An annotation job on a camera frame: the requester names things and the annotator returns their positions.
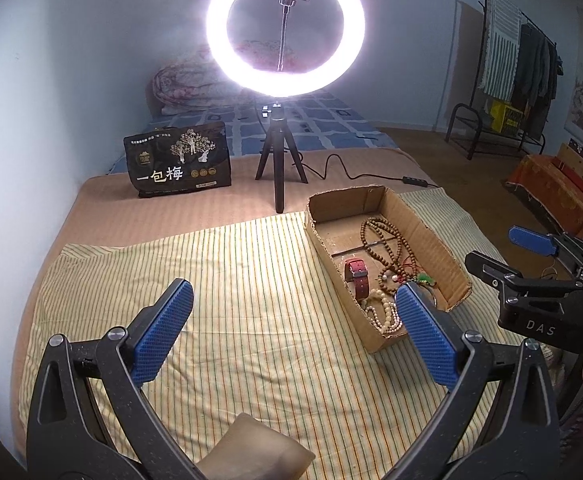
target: orange cloth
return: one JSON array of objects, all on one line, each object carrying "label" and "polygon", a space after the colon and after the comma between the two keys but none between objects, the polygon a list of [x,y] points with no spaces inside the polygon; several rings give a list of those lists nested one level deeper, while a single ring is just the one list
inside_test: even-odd
[{"label": "orange cloth", "polygon": [[551,163],[548,155],[527,155],[507,180],[523,186],[563,231],[583,238],[583,192]]}]

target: hanging clothes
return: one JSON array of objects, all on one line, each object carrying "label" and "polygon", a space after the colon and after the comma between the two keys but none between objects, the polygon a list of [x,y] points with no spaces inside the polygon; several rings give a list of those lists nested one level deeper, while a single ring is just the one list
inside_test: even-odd
[{"label": "hanging clothes", "polygon": [[510,0],[487,0],[487,51],[480,88],[489,96],[511,100],[518,61],[521,12]]},{"label": "hanging clothes", "polygon": [[548,62],[547,62],[547,90],[542,95],[539,96],[536,102],[534,102],[531,110],[529,111],[529,116],[527,117],[525,132],[532,138],[540,140],[543,129],[545,129],[545,123],[547,122],[547,117],[549,115],[549,108],[551,102],[556,98],[556,89],[558,87],[558,69],[559,69],[559,57],[556,51],[556,46],[545,39],[548,50]]},{"label": "hanging clothes", "polygon": [[514,100],[518,104],[521,98],[524,99],[522,107],[514,104],[520,110],[524,110],[527,101],[529,101],[530,106],[533,105],[538,97],[543,79],[543,48],[545,41],[545,36],[537,28],[527,23],[521,27],[521,46],[518,54],[518,65],[513,90],[513,95],[516,96]]}]

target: tree illustration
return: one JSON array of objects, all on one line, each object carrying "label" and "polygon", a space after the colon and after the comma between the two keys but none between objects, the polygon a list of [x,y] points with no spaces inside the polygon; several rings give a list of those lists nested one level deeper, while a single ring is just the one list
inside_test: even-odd
[{"label": "tree illustration", "polygon": [[171,152],[180,158],[181,164],[185,163],[185,154],[189,153],[189,145],[185,140],[184,134],[182,134],[180,136],[180,140],[177,140],[176,143],[171,147]]},{"label": "tree illustration", "polygon": [[193,155],[194,153],[197,152],[196,150],[196,142],[198,142],[198,139],[201,138],[201,136],[199,134],[197,134],[195,131],[193,131],[193,129],[189,129],[187,130],[186,134],[182,135],[183,140],[187,143],[187,145],[189,146],[189,154]]},{"label": "tree illustration", "polygon": [[196,151],[202,152],[203,155],[198,157],[198,162],[207,162],[207,155],[216,147],[216,144],[211,142],[207,137],[198,136],[196,139]]}]

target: cardboard box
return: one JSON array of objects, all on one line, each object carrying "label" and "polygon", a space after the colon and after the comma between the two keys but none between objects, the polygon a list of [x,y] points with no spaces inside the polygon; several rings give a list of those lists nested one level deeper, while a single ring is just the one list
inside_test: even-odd
[{"label": "cardboard box", "polygon": [[566,144],[561,144],[553,164],[583,192],[583,158]]},{"label": "cardboard box", "polygon": [[[447,245],[391,189],[384,186],[351,187],[315,194],[307,204],[307,234],[334,282],[347,316],[370,353],[407,335],[404,327],[395,335],[381,334],[369,322],[343,276],[345,260],[362,258],[369,271],[369,288],[378,288],[377,276],[382,270],[382,264],[364,251],[361,241],[361,224],[372,217],[388,220],[407,239],[418,264],[437,282],[434,293],[438,309],[449,312],[471,293],[469,276],[460,262],[451,255]],[[377,235],[367,230],[367,242],[371,244],[376,240],[379,240]],[[390,241],[393,250],[397,246],[397,240]],[[379,254],[385,253],[380,244],[376,246],[376,251]],[[381,319],[384,316],[383,312],[377,314]]]}]

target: blue checkered sheet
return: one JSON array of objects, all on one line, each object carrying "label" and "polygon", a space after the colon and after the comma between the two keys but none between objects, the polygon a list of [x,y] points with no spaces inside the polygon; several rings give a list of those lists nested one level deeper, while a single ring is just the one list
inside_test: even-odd
[{"label": "blue checkered sheet", "polygon": [[[285,99],[283,106],[287,124],[301,152],[335,148],[396,148],[387,134],[377,131],[356,110],[325,90]],[[265,133],[252,105],[161,116],[153,119],[144,132],[166,126],[181,128],[214,121],[225,123],[231,156],[261,153]],[[263,122],[267,128],[268,120]],[[123,155],[110,173],[126,171],[127,162]]]}]

